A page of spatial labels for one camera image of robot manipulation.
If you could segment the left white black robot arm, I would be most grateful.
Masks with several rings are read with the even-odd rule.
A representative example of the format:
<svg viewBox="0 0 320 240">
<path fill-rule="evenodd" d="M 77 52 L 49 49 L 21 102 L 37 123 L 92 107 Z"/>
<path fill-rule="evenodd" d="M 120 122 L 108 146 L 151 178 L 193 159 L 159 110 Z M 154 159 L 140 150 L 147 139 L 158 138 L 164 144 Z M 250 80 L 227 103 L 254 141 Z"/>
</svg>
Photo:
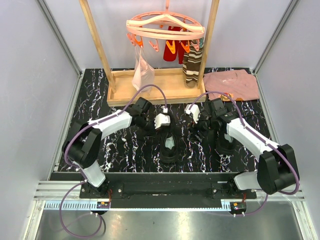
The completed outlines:
<svg viewBox="0 0 320 240">
<path fill-rule="evenodd" d="M 115 132 L 137 126 L 143 130 L 154 130 L 154 121 L 147 117 L 152 103 L 139 97 L 136 103 L 126 105 L 114 113 L 91 121 L 76 121 L 63 143 L 65 162 L 78 169 L 88 182 L 90 192 L 97 198 L 108 193 L 106 176 L 98 164 L 98 154 L 103 139 Z"/>
</svg>

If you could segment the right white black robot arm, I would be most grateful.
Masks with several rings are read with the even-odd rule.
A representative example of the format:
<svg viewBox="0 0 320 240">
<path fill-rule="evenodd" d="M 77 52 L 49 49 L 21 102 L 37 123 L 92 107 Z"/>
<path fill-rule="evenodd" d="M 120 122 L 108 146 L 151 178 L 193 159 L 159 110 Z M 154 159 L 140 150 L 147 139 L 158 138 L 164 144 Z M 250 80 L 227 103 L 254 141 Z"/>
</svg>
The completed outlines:
<svg viewBox="0 0 320 240">
<path fill-rule="evenodd" d="M 299 190 L 300 177 L 294 149 L 280 145 L 251 127 L 240 111 L 228 110 L 221 99 L 208 102 L 209 110 L 200 111 L 195 104 L 188 104 L 185 113 L 193 118 L 193 127 L 201 132 L 216 130 L 223 143 L 239 142 L 258 160 L 256 171 L 237 174 L 227 185 L 228 195 L 239 198 L 245 190 L 262 190 L 268 195 L 284 194 L 285 188 L 295 185 Z"/>
</svg>

